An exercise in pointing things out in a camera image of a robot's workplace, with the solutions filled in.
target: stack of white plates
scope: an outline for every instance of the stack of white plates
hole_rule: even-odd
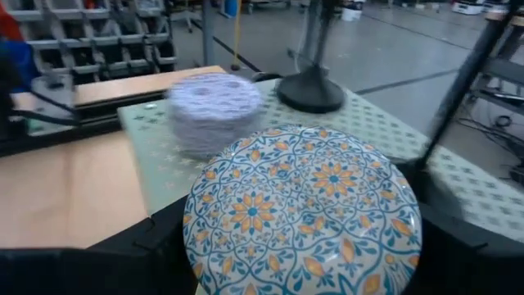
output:
[[[183,152],[209,158],[259,128],[262,98],[235,75],[194,75],[168,92],[169,124]]]

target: wooden board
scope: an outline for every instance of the wooden board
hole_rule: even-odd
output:
[[[78,103],[167,89],[195,70],[78,87]],[[30,109],[33,98],[16,95]],[[123,132],[0,158],[0,247],[88,247],[147,217]]]

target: plate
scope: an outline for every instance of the plate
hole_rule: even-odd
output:
[[[209,294],[400,294],[422,246],[404,176],[371,145],[319,126],[227,147],[192,186],[183,224]]]

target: concrete floor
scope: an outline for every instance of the concrete floor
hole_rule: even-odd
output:
[[[242,14],[241,24],[242,56],[262,71],[281,75],[295,72],[287,48],[296,48],[300,39],[303,15],[296,7],[290,10],[279,5],[260,7],[252,15]],[[334,24],[324,65],[337,83],[428,134],[457,69],[485,25],[483,16],[459,15],[449,7],[436,13],[370,4],[364,7],[360,20],[339,20]],[[175,28],[178,68],[194,67],[194,61],[201,64],[201,31],[195,29],[189,34],[183,22]],[[220,15],[214,18],[215,36],[230,48],[233,28],[234,20]],[[232,55],[217,43],[214,50],[215,63],[228,70]],[[516,58],[523,56],[519,52]],[[247,78],[253,73],[245,65],[237,72]],[[475,119],[482,122],[508,113],[486,103],[479,103],[472,111]],[[521,117],[513,119],[524,124]],[[513,127],[512,132],[524,134],[519,127]],[[507,177],[507,167],[501,164],[517,162],[480,132],[459,125],[451,129],[445,146],[496,177]]]

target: green patterned table surface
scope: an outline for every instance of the green patterned table surface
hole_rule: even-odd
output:
[[[262,125],[322,125],[353,134],[388,157],[412,159],[427,137],[347,90],[337,112],[306,114],[282,105],[274,95],[276,80],[257,83],[264,98]],[[184,157],[169,131],[165,100],[119,109],[131,140],[147,211],[153,214],[187,195],[206,163]],[[524,201],[511,186],[439,147],[430,160],[432,172],[454,192],[467,222],[524,242]]]

